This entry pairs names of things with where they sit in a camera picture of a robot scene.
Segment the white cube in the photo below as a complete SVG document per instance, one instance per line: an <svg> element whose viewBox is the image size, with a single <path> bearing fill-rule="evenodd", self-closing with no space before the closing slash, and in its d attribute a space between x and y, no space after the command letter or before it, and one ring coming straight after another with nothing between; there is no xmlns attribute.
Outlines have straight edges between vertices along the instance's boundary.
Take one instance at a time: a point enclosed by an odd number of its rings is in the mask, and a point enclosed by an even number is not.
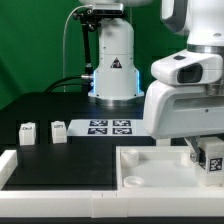
<svg viewBox="0 0 224 224"><path fill-rule="evenodd" d="M224 142L217 137L201 138L199 147L206 161L196 166L196 176L206 186L224 184Z"/></svg>
<svg viewBox="0 0 224 224"><path fill-rule="evenodd" d="M55 121L51 123L53 143L67 143L65 122Z"/></svg>
<svg viewBox="0 0 224 224"><path fill-rule="evenodd" d="M36 124L27 123L21 124L19 130L19 143L20 145L34 145L36 141Z"/></svg>

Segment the small white block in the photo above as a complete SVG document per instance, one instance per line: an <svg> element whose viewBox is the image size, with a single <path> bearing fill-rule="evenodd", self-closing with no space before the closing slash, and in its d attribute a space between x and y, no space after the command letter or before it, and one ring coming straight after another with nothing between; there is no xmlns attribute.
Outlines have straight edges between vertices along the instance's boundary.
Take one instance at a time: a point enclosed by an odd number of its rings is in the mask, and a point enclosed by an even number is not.
<svg viewBox="0 0 224 224"><path fill-rule="evenodd" d="M171 145L171 139L157 139L156 140L156 145L157 146L170 146Z"/></svg>
<svg viewBox="0 0 224 224"><path fill-rule="evenodd" d="M217 137L201 138L199 147L205 151L203 168L196 166L196 176L206 186L224 183L224 141Z"/></svg>
<svg viewBox="0 0 224 224"><path fill-rule="evenodd" d="M67 132L65 122L55 121L51 123L53 143L67 143Z"/></svg>
<svg viewBox="0 0 224 224"><path fill-rule="evenodd" d="M0 190L4 187L17 165L16 150L5 150L0 156Z"/></svg>
<svg viewBox="0 0 224 224"><path fill-rule="evenodd" d="M20 145L34 145L36 140L36 125L35 123L21 124L19 130Z"/></svg>

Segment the blue light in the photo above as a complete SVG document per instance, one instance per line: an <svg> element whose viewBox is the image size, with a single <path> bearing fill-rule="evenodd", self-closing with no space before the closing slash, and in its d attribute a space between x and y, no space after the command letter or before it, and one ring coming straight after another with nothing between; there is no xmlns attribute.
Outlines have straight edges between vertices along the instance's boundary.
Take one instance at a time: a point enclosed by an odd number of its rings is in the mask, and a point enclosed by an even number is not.
<svg viewBox="0 0 224 224"><path fill-rule="evenodd" d="M96 71L93 73L93 93L96 93Z"/></svg>
<svg viewBox="0 0 224 224"><path fill-rule="evenodd" d="M141 89L140 89L140 73L139 71L137 72L137 79L138 79L138 93L141 93Z"/></svg>

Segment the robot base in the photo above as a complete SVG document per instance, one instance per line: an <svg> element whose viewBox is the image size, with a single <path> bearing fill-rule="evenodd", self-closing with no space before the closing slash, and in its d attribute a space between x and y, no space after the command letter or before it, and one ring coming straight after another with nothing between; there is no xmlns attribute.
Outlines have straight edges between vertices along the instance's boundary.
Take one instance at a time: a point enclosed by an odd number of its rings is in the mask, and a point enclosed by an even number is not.
<svg viewBox="0 0 224 224"><path fill-rule="evenodd" d="M95 96L95 94L89 93L89 101L91 103L108 106L108 107L122 107L122 106L131 106L138 103L144 103L144 93L140 93L135 98L131 99L122 99L122 100L114 100L114 99L102 99Z"/></svg>

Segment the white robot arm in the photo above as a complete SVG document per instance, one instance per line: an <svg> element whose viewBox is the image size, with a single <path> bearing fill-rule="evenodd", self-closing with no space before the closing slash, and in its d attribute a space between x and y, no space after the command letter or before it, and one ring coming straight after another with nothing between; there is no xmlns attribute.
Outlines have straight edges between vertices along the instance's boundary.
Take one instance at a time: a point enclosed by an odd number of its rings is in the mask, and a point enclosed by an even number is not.
<svg viewBox="0 0 224 224"><path fill-rule="evenodd" d="M157 139L223 133L224 1L163 0L161 11L169 29L189 38L187 50L152 65L146 130Z"/></svg>
<svg viewBox="0 0 224 224"><path fill-rule="evenodd" d="M127 21L116 15L123 13L124 5L140 6L151 1L80 0L82 4L93 5L89 10L90 16L93 14L101 19L97 26L99 66L94 71L93 89L88 94L91 102L126 106L143 99L139 71L134 66L134 30Z"/></svg>
<svg viewBox="0 0 224 224"><path fill-rule="evenodd" d="M82 4L97 4L97 3L122 3L124 6L138 7L147 5L153 0L80 0Z"/></svg>

